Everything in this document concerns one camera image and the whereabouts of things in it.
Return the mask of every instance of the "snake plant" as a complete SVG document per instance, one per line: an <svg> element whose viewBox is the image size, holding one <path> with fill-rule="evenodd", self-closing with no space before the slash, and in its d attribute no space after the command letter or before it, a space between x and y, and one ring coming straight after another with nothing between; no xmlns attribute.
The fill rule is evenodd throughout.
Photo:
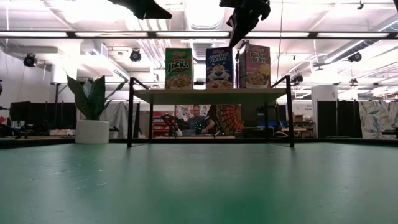
<svg viewBox="0 0 398 224"><path fill-rule="evenodd" d="M120 90L126 82L120 83L116 89L105 97L105 76L80 84L75 79L68 77L69 89L75 95L76 107L85 115L87 120L99 120L102 112L108 107L112 100L107 100Z"/></svg>

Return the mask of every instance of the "cereal box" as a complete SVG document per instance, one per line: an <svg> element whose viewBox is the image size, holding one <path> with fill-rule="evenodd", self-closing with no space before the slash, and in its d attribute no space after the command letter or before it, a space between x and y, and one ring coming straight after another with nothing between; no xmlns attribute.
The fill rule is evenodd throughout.
<svg viewBox="0 0 398 224"><path fill-rule="evenodd" d="M206 49L206 89L233 88L233 66L231 48Z"/></svg>
<svg viewBox="0 0 398 224"><path fill-rule="evenodd" d="M192 49L166 48L166 89L192 89Z"/></svg>
<svg viewBox="0 0 398 224"><path fill-rule="evenodd" d="M246 44L239 54L239 87L270 88L269 47Z"/></svg>

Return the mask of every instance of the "white wall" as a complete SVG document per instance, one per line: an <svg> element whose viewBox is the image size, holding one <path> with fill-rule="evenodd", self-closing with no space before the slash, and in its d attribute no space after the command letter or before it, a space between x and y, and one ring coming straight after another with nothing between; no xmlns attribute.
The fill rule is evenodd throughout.
<svg viewBox="0 0 398 224"><path fill-rule="evenodd" d="M9 108L12 102L18 101L54 102L55 86L50 84L50 72L45 73L44 79L43 73L43 69L25 67L18 58L0 51L0 79L3 86L0 106ZM8 116L8 111L0 110L0 116Z"/></svg>

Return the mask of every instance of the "shelf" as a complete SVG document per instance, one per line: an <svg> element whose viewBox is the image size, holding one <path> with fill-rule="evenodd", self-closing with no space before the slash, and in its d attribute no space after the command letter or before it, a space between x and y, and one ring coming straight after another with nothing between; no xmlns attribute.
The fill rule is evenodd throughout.
<svg viewBox="0 0 398 224"><path fill-rule="evenodd" d="M286 94L286 89L134 90L134 96L155 105L263 104Z"/></svg>

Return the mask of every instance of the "curtain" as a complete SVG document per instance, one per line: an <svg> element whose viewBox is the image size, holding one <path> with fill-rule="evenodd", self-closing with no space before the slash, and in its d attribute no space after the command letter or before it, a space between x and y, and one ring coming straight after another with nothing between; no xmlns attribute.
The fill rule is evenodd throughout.
<svg viewBox="0 0 398 224"><path fill-rule="evenodd" d="M398 103L385 101L360 101L362 136L365 139L395 139L393 135L382 135L385 130L398 127Z"/></svg>

